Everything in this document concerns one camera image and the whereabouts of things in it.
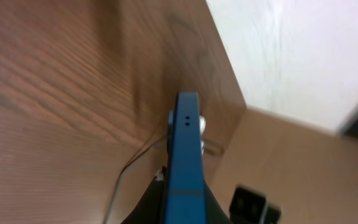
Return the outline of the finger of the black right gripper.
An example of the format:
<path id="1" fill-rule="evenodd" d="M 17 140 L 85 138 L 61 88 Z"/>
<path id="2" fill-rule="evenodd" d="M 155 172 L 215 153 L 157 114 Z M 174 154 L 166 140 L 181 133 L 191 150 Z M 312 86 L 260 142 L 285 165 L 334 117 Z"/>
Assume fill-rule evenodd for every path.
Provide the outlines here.
<path id="1" fill-rule="evenodd" d="M 166 167 L 159 169 L 131 213 L 121 224 L 159 224 L 165 189 Z"/>

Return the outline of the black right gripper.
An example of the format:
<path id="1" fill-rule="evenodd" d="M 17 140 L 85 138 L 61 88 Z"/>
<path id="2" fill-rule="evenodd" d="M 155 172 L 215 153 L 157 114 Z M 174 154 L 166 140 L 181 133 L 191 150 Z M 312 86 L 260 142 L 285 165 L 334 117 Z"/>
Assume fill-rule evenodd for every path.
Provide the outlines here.
<path id="1" fill-rule="evenodd" d="M 204 183 L 207 224 L 278 224 L 282 215 L 280 207 L 254 190 L 238 186 L 229 207 L 229 217 Z"/>

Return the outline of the blue Galaxy smartphone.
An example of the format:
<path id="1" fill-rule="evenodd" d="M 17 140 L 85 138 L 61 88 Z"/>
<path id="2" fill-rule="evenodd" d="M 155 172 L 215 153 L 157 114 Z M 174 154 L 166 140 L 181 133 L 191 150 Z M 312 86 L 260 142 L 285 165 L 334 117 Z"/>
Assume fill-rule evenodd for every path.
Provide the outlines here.
<path id="1" fill-rule="evenodd" d="M 179 92 L 168 119 L 163 224 L 206 223 L 200 111 L 196 92 Z"/>

